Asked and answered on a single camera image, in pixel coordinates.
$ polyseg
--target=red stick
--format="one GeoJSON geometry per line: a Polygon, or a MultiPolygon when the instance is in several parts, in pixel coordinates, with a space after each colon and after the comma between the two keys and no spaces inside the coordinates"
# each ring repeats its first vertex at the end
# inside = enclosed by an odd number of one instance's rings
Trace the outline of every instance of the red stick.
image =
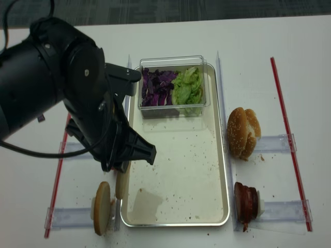
{"type": "MultiPolygon", "coordinates": [[[[68,122],[69,122],[70,118],[71,118],[71,116],[68,113],[66,126],[68,125],[68,122]]],[[[64,153],[64,150],[66,148],[67,138],[68,138],[68,133],[66,131],[64,131],[64,135],[63,135],[62,143],[61,143],[61,146],[60,146],[60,149],[59,149],[59,153],[64,153]]],[[[54,207],[55,207],[57,188],[58,188],[58,183],[59,183],[59,180],[60,180],[62,163],[63,163],[63,159],[59,159],[58,164],[57,164],[57,171],[56,171],[55,182],[54,182],[54,187],[53,187],[53,194],[52,194],[52,199],[51,199],[51,204],[50,204],[49,222],[48,222],[49,228],[47,228],[45,230],[45,235],[44,235],[45,239],[48,239],[49,236],[50,236],[51,224],[52,224],[52,218],[53,218],[53,210],[54,210],[54,207]]]]}
{"type": "MultiPolygon", "coordinates": [[[[272,66],[273,72],[274,72],[274,78],[275,78],[275,82],[276,82],[276,88],[277,88],[277,92],[278,92],[280,107],[281,107],[281,111],[282,111],[283,119],[284,119],[284,123],[285,123],[286,133],[287,133],[287,135],[291,135],[290,124],[289,124],[288,116],[286,114],[284,98],[283,98],[283,94],[282,94],[281,88],[280,88],[279,77],[278,77],[278,73],[277,73],[275,59],[273,57],[271,57],[270,61],[271,61],[271,66],[272,66]]],[[[292,147],[292,139],[289,139],[289,145],[290,145],[290,147],[292,147]]],[[[312,231],[311,220],[310,220],[309,212],[307,211],[307,206],[306,206],[306,197],[305,197],[305,192],[304,192],[304,186],[302,184],[300,171],[299,171],[298,160],[296,158],[295,151],[292,151],[291,155],[292,155],[292,161],[293,161],[296,181],[298,183],[300,198],[301,198],[302,201],[304,201],[303,210],[304,210],[304,214],[305,214],[305,217],[306,217],[307,230],[312,231]]]]}

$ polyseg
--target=plastic container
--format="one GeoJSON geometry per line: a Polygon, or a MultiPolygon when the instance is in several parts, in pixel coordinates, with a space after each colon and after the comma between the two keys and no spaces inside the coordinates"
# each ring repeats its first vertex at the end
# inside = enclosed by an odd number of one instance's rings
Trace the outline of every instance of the plastic container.
{"type": "Polygon", "coordinates": [[[141,111],[143,118],[166,118],[179,116],[199,116],[203,112],[205,106],[210,105],[209,90],[208,90],[208,75],[207,63],[202,56],[187,56],[187,57],[173,57],[173,58],[154,58],[142,59],[140,61],[140,68],[143,70],[148,68],[150,72],[159,71],[180,71],[185,72],[187,69],[195,66],[199,69],[202,76],[203,95],[201,103],[199,104],[185,104],[185,105],[165,105],[165,106],[145,106],[142,107],[142,87],[143,78],[139,81],[139,99],[138,109],[141,111]]]}

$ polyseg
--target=gray floor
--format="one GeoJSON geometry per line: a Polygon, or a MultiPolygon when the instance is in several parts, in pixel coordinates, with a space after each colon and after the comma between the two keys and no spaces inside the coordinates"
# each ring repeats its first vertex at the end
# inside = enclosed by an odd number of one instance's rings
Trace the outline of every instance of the gray floor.
{"type": "MultiPolygon", "coordinates": [[[[0,0],[0,12],[3,12],[10,1],[0,0]]],[[[48,11],[48,0],[21,0],[9,15],[9,25],[27,27],[48,11]]],[[[331,13],[331,0],[55,0],[55,16],[72,25],[287,17],[328,13],[331,13]]]]}

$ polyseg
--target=metal tray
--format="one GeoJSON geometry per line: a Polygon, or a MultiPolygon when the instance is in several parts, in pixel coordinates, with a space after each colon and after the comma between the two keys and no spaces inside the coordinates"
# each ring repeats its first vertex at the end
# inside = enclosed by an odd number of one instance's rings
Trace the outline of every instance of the metal tray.
{"type": "Polygon", "coordinates": [[[138,97],[130,98],[130,125],[157,147],[157,156],[153,166],[131,163],[121,201],[127,226],[220,226],[228,220],[215,69],[208,64],[207,72],[210,105],[202,116],[143,119],[138,97]]]}

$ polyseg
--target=purple cabbage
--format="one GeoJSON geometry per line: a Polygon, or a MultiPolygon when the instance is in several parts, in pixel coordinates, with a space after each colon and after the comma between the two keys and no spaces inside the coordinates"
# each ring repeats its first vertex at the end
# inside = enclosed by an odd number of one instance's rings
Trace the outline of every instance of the purple cabbage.
{"type": "Polygon", "coordinates": [[[142,107],[172,105],[171,90],[174,85],[171,83],[177,77],[174,71],[149,72],[148,68],[142,70],[142,107]]]}

